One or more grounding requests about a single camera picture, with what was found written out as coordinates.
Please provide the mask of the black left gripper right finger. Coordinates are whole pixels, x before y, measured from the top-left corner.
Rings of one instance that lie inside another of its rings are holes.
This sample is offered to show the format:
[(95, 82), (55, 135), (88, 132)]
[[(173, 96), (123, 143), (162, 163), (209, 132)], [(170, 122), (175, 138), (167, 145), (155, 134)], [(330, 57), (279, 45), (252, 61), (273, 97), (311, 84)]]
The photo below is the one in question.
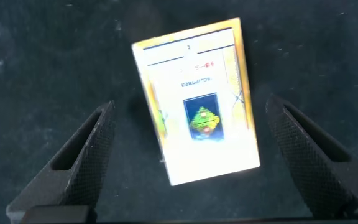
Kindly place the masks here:
[(304, 203), (316, 218), (358, 218), (358, 159), (290, 102), (271, 95), (265, 105)]

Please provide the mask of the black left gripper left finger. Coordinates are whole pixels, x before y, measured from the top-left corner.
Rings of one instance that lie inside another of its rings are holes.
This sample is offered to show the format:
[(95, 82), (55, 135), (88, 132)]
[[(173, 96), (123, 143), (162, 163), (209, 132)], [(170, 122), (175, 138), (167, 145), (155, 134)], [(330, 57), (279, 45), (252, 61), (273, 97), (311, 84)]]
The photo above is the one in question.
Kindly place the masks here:
[(6, 207), (11, 223), (96, 223), (114, 138), (114, 102), (97, 107)]

